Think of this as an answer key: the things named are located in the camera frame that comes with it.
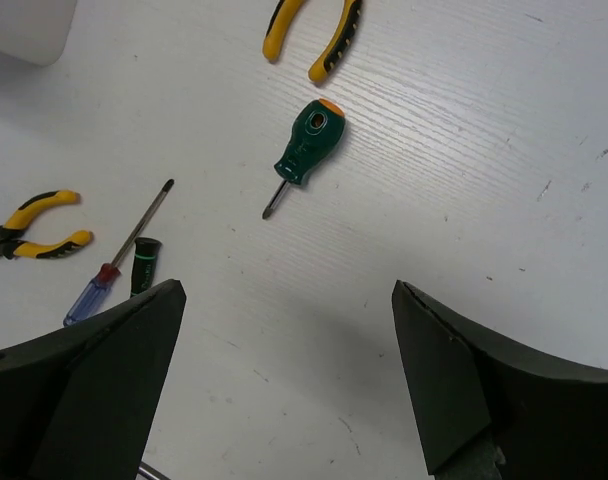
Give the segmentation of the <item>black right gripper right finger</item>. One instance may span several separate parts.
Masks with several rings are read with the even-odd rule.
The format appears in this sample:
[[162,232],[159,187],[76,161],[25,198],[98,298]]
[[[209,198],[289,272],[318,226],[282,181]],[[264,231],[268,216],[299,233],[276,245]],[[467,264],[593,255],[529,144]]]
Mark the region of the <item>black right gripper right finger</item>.
[[436,479],[608,479],[608,370],[510,339],[398,282],[394,324]]

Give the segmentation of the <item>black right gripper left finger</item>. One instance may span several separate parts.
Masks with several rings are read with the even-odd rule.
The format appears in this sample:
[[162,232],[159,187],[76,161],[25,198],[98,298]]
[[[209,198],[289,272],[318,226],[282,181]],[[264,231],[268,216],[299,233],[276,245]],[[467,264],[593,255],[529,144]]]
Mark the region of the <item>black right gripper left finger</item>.
[[178,280],[0,350],[0,479],[133,479],[179,335]]

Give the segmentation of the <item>blue red handled screwdriver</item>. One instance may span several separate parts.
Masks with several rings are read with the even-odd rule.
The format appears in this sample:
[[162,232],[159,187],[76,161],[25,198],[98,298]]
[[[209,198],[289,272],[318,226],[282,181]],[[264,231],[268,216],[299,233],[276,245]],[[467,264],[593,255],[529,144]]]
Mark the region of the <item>blue red handled screwdriver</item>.
[[113,260],[109,263],[104,263],[98,273],[88,282],[85,289],[81,292],[73,306],[63,319],[63,326],[68,327],[80,321],[86,320],[95,315],[108,295],[110,294],[113,284],[121,275],[119,267],[128,253],[135,239],[144,230],[150,222],[155,212],[172,189],[175,181],[169,179],[166,181],[160,192],[157,194],[153,202],[140,218],[134,229],[131,231],[125,242],[122,244]]

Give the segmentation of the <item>green stubby screwdriver orange cap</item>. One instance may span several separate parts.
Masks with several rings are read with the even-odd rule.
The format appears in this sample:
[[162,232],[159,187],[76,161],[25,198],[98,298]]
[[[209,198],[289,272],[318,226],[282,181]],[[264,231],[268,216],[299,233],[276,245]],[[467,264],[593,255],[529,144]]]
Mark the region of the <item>green stubby screwdriver orange cap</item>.
[[281,183],[262,212],[263,220],[273,215],[290,187],[302,187],[309,174],[334,152],[345,127],[344,112],[327,99],[313,100],[300,111],[274,165]]

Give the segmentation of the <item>white drawer cabinet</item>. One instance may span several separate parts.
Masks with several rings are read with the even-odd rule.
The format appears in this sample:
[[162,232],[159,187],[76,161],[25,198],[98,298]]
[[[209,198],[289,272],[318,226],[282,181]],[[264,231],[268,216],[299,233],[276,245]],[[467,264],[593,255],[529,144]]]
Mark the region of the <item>white drawer cabinet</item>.
[[62,55],[77,0],[0,0],[0,53],[38,66]]

